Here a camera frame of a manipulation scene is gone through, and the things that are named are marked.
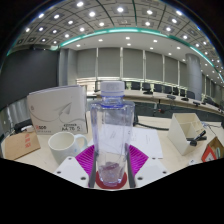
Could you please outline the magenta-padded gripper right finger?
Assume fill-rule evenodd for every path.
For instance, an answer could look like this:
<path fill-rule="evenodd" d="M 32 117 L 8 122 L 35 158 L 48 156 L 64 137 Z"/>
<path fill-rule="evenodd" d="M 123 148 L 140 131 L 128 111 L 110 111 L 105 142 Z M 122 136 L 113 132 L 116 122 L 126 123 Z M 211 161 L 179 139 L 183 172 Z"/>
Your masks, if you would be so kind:
<path fill-rule="evenodd" d="M 159 159 L 148 157 L 134 146 L 129 147 L 127 172 L 131 188 L 146 186 L 169 175 L 168 170 Z"/>

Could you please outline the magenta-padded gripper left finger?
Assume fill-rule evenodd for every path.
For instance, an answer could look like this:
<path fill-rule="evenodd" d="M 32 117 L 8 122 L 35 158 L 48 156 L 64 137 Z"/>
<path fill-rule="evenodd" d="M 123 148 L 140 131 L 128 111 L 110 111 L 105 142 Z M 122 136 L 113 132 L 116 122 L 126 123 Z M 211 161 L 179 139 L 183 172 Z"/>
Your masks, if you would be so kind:
<path fill-rule="evenodd" d="M 94 146 L 76 157 L 68 156 L 54 172 L 55 175 L 84 188 L 93 188 L 96 179 Z"/>

